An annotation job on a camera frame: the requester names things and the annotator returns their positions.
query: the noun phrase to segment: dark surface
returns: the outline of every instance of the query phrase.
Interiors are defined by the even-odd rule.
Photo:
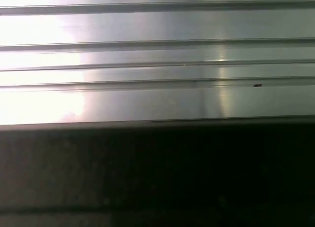
[[[314,131],[1,132],[0,225],[315,226]]]

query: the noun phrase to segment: black surface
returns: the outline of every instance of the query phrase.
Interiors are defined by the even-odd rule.
[[[1,226],[315,226],[315,125],[0,133]]]

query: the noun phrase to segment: metal groove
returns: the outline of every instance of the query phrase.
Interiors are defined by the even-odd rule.
[[[15,6],[0,7],[0,15],[59,15],[95,13],[135,13],[165,11],[216,10],[278,10],[312,9],[315,0],[301,1],[247,1],[247,2],[187,2],[187,3],[129,3],[95,5]]]
[[[261,39],[205,39],[205,40],[167,40],[167,41],[122,41],[122,42],[87,42],[71,44],[36,44],[36,45],[0,45],[1,51],[49,51],[49,50],[74,50],[80,51],[121,51],[121,50],[155,50],[178,49],[198,46],[214,47],[299,47],[315,46],[315,38],[261,38]]]

